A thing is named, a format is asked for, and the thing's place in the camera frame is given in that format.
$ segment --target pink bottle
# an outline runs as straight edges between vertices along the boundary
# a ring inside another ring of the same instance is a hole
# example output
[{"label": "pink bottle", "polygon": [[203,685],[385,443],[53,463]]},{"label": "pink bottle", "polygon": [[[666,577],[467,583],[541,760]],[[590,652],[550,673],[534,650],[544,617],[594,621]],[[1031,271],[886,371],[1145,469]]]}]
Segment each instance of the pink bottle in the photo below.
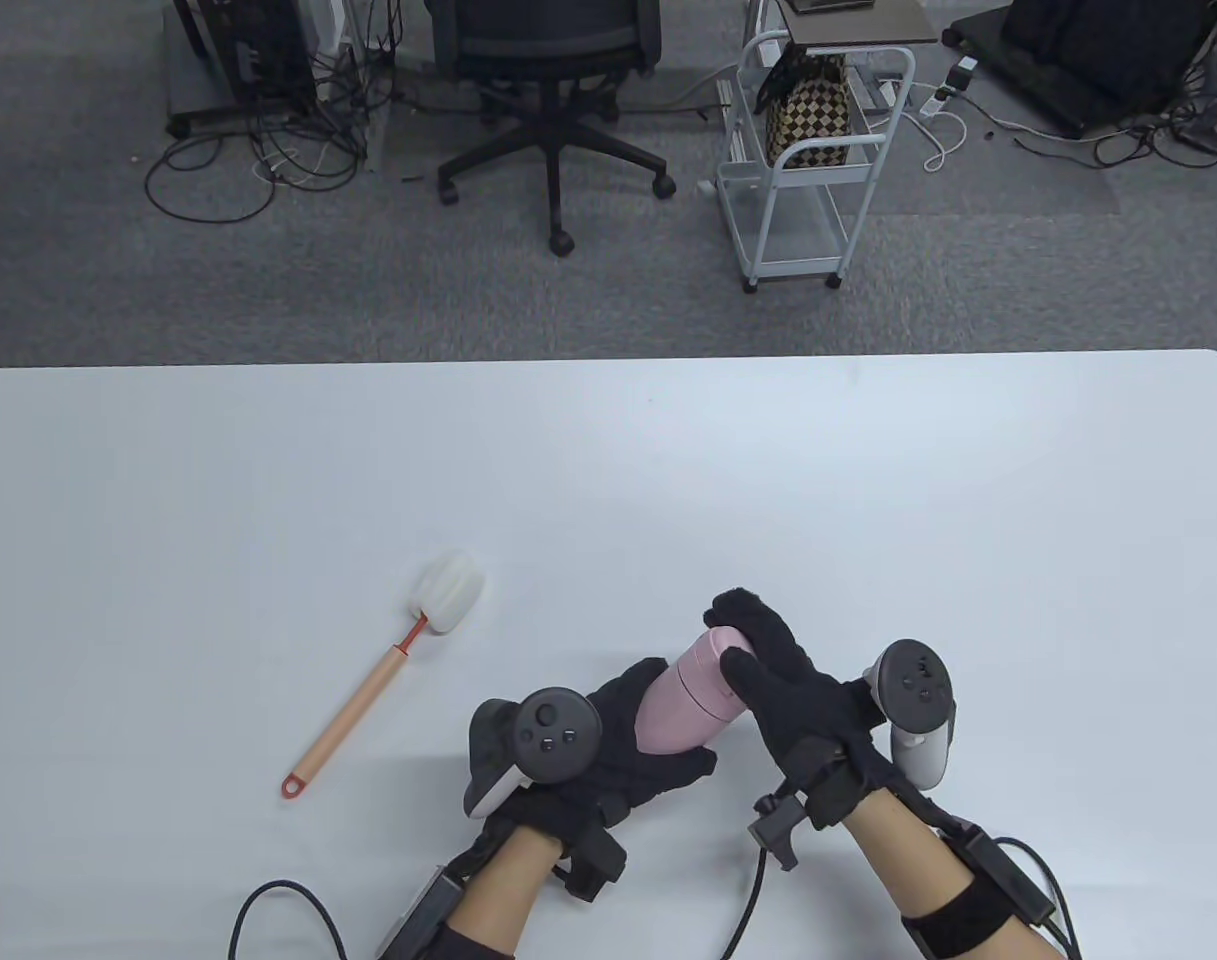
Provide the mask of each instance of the pink bottle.
[{"label": "pink bottle", "polygon": [[635,715],[635,741],[645,754],[678,754],[713,740],[746,704],[719,672],[719,655],[731,646],[753,653],[740,630],[707,630],[644,694]]}]

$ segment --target black fleece glove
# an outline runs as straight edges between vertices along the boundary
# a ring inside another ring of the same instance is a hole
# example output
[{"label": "black fleece glove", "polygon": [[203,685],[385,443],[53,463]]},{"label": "black fleece glove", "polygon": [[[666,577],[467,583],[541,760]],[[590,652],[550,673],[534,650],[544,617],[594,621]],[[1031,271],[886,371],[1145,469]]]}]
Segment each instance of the black fleece glove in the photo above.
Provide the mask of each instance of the black fleece glove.
[{"label": "black fleece glove", "polygon": [[[874,748],[870,730],[884,723],[863,680],[841,684],[819,672],[795,640],[790,627],[750,590],[736,589],[714,597],[705,612],[708,627],[736,627],[750,640],[755,657],[730,649],[719,658],[719,669],[733,692],[755,714],[759,735],[787,780],[797,780],[787,756],[809,737],[835,742],[859,781],[860,797],[887,786],[894,768]],[[808,791],[813,784],[795,782]]]},{"label": "black fleece glove", "polygon": [[666,667],[660,657],[640,659],[590,694],[588,700],[602,722],[602,739],[588,771],[562,784],[516,790],[493,816],[533,827],[571,847],[590,826],[616,826],[636,805],[713,773],[716,756],[700,746],[673,756],[641,754],[636,747],[635,713],[644,692]]}]

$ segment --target white brush head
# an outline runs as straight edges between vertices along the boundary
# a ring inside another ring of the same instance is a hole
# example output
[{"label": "white brush head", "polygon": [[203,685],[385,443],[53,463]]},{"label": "white brush head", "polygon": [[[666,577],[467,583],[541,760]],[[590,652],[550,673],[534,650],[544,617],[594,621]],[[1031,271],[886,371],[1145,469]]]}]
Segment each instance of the white brush head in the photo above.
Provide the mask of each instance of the white brush head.
[{"label": "white brush head", "polygon": [[484,572],[466,552],[452,550],[426,567],[408,608],[413,617],[424,614],[436,634],[447,634],[461,623],[483,590]]}]

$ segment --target white vr controller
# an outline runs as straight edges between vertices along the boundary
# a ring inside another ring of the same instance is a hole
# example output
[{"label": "white vr controller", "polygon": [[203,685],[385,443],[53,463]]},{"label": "white vr controller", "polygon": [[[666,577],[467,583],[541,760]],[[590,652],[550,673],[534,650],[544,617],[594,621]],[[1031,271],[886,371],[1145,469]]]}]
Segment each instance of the white vr controller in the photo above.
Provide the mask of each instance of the white vr controller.
[{"label": "white vr controller", "polygon": [[897,640],[862,677],[892,726],[892,763],[916,790],[932,790],[946,775],[955,739],[955,696],[946,663],[927,644]]}]

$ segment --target office chair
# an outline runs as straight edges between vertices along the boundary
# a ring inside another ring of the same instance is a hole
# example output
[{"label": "office chair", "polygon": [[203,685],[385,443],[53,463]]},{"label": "office chair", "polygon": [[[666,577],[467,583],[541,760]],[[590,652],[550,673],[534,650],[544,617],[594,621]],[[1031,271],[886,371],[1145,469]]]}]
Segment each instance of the office chair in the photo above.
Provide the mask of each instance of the office chair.
[{"label": "office chair", "polygon": [[[426,0],[434,27],[434,63],[449,79],[479,84],[486,119],[504,114],[518,127],[453,157],[439,168],[439,201],[458,202],[453,179],[477,165],[540,147],[550,202],[550,251],[572,252],[559,209],[559,152],[563,147],[616,156],[654,173],[654,195],[675,196],[666,161],[581,123],[616,113],[616,90],[630,71],[647,72],[662,56],[658,0]],[[585,90],[582,82],[602,78]],[[567,96],[561,83],[571,82]],[[538,110],[527,110],[498,84],[534,83]]]}]

